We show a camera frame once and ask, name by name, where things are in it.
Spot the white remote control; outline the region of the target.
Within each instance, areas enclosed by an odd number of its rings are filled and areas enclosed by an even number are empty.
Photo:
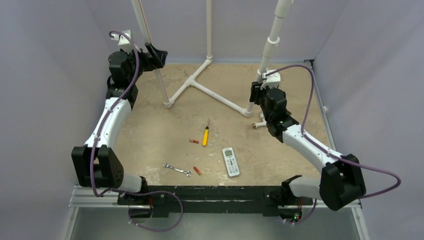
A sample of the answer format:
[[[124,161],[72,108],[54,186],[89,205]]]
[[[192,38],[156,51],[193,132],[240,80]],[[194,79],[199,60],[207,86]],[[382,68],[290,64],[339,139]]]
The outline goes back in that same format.
[[[228,176],[230,178],[238,177],[240,175],[240,169],[234,149],[232,147],[223,148],[222,155]]]

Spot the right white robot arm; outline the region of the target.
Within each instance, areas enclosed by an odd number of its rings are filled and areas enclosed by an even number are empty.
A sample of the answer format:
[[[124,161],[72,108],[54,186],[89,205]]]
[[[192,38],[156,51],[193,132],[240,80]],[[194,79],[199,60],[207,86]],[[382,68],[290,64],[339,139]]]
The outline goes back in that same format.
[[[359,160],[353,154],[332,151],[316,140],[287,110],[286,93],[252,82],[250,98],[260,106],[271,136],[296,150],[319,172],[320,178],[295,175],[281,183],[280,196],[288,204],[302,197],[321,200],[337,211],[366,194]]]

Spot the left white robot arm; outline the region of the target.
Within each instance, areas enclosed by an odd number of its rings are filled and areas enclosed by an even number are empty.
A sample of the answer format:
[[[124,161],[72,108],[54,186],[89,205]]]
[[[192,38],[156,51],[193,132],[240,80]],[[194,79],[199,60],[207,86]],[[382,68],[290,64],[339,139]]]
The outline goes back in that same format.
[[[102,115],[84,145],[75,146],[71,152],[80,186],[130,192],[130,199],[138,205],[149,199],[146,180],[142,176],[125,173],[113,149],[137,100],[136,81],[142,73],[161,69],[166,64],[167,51],[159,50],[150,43],[145,47],[146,52],[120,49],[108,57],[110,76],[106,81]]]

